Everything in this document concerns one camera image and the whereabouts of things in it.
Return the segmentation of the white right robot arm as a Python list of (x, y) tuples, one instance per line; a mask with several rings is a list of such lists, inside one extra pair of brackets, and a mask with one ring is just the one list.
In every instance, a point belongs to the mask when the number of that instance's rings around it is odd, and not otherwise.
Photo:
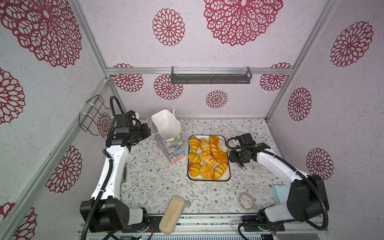
[(329, 203), (320, 176), (298, 170), (264, 143), (248, 146), (227, 144), (227, 148), (232, 163), (241, 165), (253, 160), (277, 176), (289, 189), (285, 202), (259, 211), (259, 222), (263, 226), (305, 222), (317, 230), (328, 227)]

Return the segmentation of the white metal serving tongs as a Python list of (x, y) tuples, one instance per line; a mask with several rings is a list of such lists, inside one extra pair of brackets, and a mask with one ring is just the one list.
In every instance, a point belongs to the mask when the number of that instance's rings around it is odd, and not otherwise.
[[(219, 140), (219, 148), (223, 151), (223, 152), (226, 152), (227, 154), (229, 153), (228, 152), (228, 148), (226, 147), (225, 143), (223, 142), (223, 140)], [(237, 165), (243, 170), (247, 170), (247, 168), (244, 166), (244, 164), (241, 164), (241, 163), (237, 163)]]

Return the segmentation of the long twisted orange bread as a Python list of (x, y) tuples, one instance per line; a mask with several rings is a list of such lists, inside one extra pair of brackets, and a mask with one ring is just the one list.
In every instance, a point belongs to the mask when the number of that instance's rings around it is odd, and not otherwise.
[(219, 147), (220, 139), (217, 136), (210, 136), (209, 143), (210, 143), (211, 152), (214, 158), (216, 159), (216, 161), (220, 164), (227, 163), (228, 162), (227, 153), (224, 152)]

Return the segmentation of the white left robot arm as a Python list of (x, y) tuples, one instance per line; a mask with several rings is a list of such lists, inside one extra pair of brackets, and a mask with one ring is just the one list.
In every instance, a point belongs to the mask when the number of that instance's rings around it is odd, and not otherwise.
[(118, 231), (143, 232), (150, 222), (145, 208), (131, 209), (121, 200), (121, 184), (126, 173), (126, 162), (131, 147), (147, 139), (151, 130), (147, 124), (129, 130), (114, 127), (106, 139), (103, 150), (105, 163), (97, 186), (88, 201), (83, 201), (80, 213), (85, 221), (81, 238), (88, 232), (107, 232), (111, 237)]

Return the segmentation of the floral paper gift bag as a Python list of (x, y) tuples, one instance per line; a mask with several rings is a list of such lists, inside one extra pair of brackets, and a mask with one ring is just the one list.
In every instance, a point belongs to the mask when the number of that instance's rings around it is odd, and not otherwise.
[(165, 157), (173, 165), (185, 157), (185, 146), (182, 139), (182, 126), (175, 116), (176, 108), (167, 109), (152, 115), (146, 119), (146, 123), (152, 124), (157, 146)]

